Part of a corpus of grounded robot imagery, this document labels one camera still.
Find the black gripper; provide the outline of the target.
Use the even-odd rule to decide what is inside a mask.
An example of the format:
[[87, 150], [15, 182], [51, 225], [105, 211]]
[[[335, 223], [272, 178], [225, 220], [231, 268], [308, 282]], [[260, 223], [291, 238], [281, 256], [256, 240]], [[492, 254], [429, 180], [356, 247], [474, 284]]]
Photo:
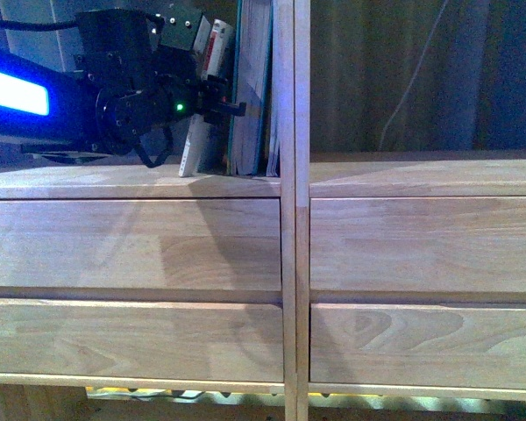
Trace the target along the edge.
[[[107, 153], [135, 152], [149, 168], [174, 150], [172, 126], [194, 116], [211, 25], [197, 8], [162, 14], [109, 9], [94, 13], [96, 131]], [[245, 103], [216, 111], [242, 117]]]

